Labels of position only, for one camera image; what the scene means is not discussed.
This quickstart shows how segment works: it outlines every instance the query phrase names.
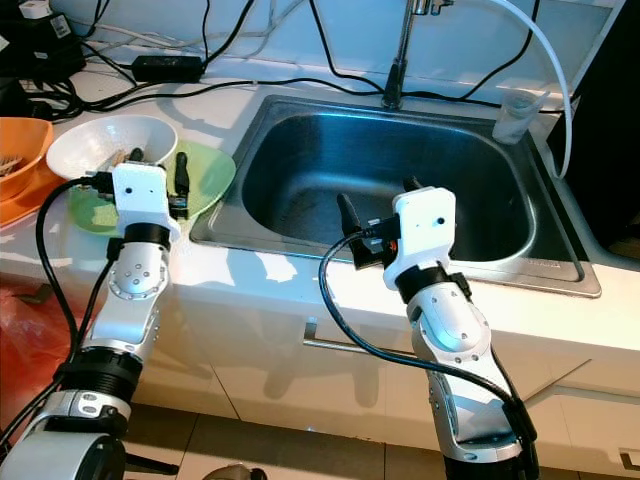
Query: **white bowl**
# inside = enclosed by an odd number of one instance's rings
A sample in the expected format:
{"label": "white bowl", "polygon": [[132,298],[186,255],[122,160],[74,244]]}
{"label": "white bowl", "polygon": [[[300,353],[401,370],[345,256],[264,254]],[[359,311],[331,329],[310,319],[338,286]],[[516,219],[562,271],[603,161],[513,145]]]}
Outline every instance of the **white bowl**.
{"label": "white bowl", "polygon": [[155,117],[116,115],[83,123],[58,138],[47,152],[47,165],[58,176],[71,180],[95,171],[118,150],[144,151],[146,163],[160,165],[178,144],[175,129]]}

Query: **faucet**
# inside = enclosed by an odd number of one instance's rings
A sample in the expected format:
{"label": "faucet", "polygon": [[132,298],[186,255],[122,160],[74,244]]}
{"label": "faucet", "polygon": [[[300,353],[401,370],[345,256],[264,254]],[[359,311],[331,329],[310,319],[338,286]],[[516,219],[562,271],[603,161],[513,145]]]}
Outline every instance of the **faucet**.
{"label": "faucet", "polygon": [[384,87],[382,106],[391,110],[398,110],[402,104],[402,85],[404,74],[407,70],[407,50],[413,28],[414,15],[440,15],[442,7],[453,5],[454,0],[407,0],[407,8],[404,12],[404,22],[400,36],[398,55],[393,60],[387,84]]}

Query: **white countertop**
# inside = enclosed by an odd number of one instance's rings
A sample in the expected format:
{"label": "white countertop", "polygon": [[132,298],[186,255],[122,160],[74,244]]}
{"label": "white countertop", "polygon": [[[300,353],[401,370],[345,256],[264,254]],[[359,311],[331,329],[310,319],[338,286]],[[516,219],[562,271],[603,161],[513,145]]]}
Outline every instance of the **white countertop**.
{"label": "white countertop", "polygon": [[[82,72],[74,77],[86,99],[126,88],[120,79]],[[188,91],[194,86],[163,87]],[[181,138],[233,154],[247,127],[269,94],[292,95],[360,105],[379,104],[378,97],[347,94],[300,84],[291,87],[230,88],[197,97],[148,101],[117,113],[155,115],[170,122]],[[449,115],[491,118],[495,111],[469,105],[407,100],[404,108]],[[94,114],[55,127],[56,135],[95,118]],[[543,157],[549,155],[542,148]],[[0,231],[0,273],[44,278],[35,248],[35,214]],[[93,284],[104,265],[107,239],[70,224],[64,199],[49,212],[46,244],[61,279],[70,285]],[[217,248],[191,242],[185,233],[173,246],[171,276],[176,292],[193,299],[232,303],[242,301],[272,311],[328,317],[317,285],[318,261],[308,258]],[[472,282],[476,305],[496,335],[507,335],[541,348],[576,350],[590,358],[640,359],[640,273],[603,265],[593,266],[602,296],[586,299],[523,288]],[[336,301],[354,321],[406,330],[404,305],[387,290],[381,270],[355,272],[352,265],[330,266],[330,286]]]}

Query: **power adapter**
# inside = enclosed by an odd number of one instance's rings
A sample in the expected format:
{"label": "power adapter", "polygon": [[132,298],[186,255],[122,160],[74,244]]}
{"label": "power adapter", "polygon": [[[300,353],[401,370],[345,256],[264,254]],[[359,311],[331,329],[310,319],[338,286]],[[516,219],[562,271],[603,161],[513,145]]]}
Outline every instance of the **power adapter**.
{"label": "power adapter", "polygon": [[203,72],[200,57],[141,55],[131,64],[137,82],[198,83]]}

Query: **red plastic bag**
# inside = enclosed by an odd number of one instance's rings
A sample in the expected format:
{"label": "red plastic bag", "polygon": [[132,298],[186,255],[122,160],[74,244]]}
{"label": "red plastic bag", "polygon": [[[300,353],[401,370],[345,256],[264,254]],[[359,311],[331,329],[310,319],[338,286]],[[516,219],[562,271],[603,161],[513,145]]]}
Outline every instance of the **red plastic bag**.
{"label": "red plastic bag", "polygon": [[[17,294],[33,287],[0,285],[0,427],[51,383],[69,352],[69,330],[55,296],[41,305],[26,304]],[[13,436],[15,442],[27,422]]]}

